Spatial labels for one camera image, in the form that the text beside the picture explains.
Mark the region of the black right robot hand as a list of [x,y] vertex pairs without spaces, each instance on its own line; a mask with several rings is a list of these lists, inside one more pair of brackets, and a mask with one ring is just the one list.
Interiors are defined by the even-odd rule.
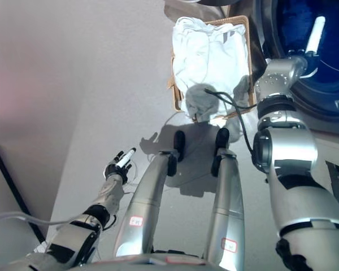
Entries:
[[318,49],[323,35],[325,22],[326,18],[324,16],[316,17],[306,47],[300,50],[289,50],[288,55],[303,55],[308,58],[319,58]]

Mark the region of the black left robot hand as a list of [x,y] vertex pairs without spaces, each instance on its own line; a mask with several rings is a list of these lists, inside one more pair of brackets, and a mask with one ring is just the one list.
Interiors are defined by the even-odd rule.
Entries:
[[120,176],[122,184],[128,182],[128,172],[132,168],[131,158],[136,153],[136,148],[132,147],[127,152],[120,151],[105,167],[103,175],[108,179],[112,175]]

